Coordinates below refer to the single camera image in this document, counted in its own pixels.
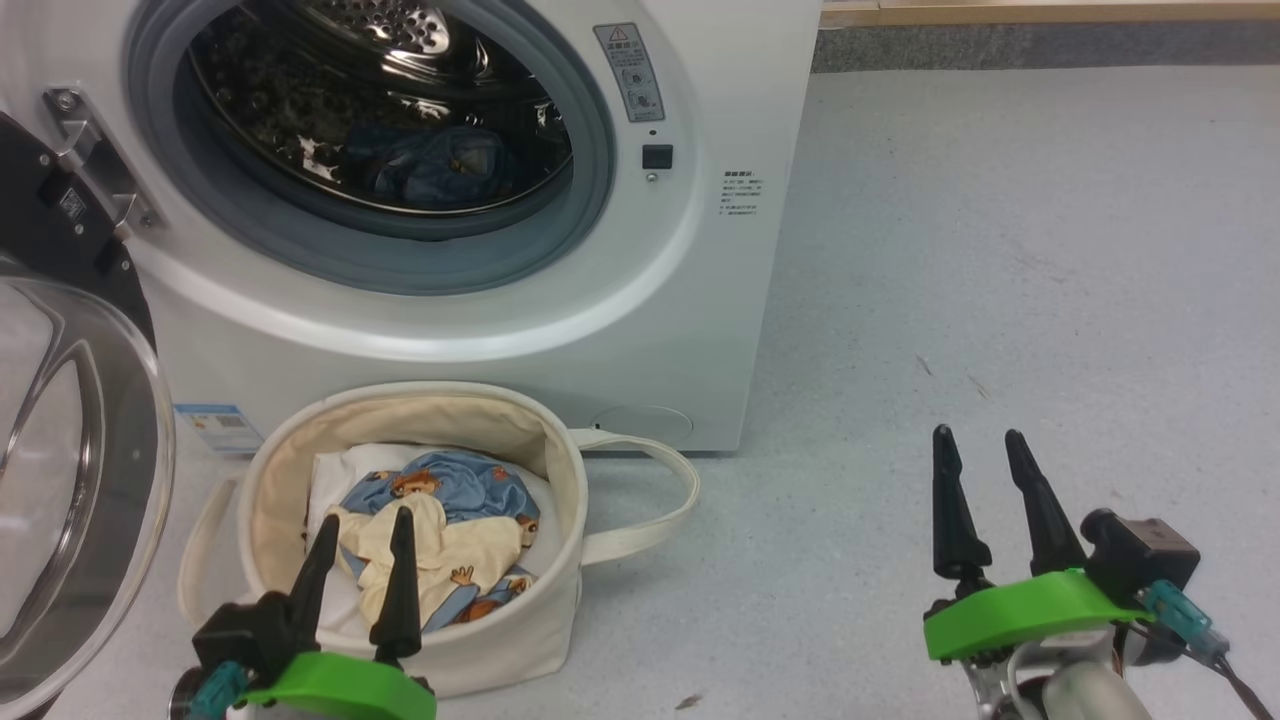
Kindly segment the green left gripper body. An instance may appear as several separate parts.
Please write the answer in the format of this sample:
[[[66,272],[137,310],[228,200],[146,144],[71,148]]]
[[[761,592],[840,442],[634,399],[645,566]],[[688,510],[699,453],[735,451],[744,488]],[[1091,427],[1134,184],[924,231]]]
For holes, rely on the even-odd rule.
[[[435,719],[438,712],[434,692],[401,662],[324,651],[296,656],[273,684],[247,691],[239,702],[332,719]]]

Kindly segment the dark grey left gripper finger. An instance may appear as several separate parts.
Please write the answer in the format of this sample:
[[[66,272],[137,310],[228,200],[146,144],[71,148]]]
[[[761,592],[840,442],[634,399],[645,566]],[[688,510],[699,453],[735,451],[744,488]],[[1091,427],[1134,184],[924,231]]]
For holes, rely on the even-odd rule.
[[[335,514],[328,514],[291,588],[287,619],[292,650],[297,653],[320,650],[316,632],[326,577],[337,555],[339,530],[339,518]]]
[[[396,511],[390,551],[393,564],[381,611],[370,632],[375,662],[399,662],[421,650],[416,537],[413,514],[407,507]]]

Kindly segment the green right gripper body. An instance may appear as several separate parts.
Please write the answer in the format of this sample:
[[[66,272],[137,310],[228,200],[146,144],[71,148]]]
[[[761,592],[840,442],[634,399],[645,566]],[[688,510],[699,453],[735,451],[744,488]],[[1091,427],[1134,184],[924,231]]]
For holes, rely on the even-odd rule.
[[[931,660],[964,671],[977,719],[1149,719],[1115,650],[1148,616],[1068,570],[938,601],[923,634]]]

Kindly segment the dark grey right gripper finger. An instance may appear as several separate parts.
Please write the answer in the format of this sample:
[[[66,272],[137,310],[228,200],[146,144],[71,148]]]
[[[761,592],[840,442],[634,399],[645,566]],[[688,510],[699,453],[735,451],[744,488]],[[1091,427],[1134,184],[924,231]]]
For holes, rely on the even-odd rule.
[[[933,429],[932,462],[933,571],[959,584],[983,584],[992,555],[977,534],[961,483],[963,460],[946,424]]]
[[[1032,547],[1030,574],[1041,577],[1083,568],[1084,550],[1025,436],[1020,430],[1007,430],[1004,442],[1012,482],[1024,502]]]

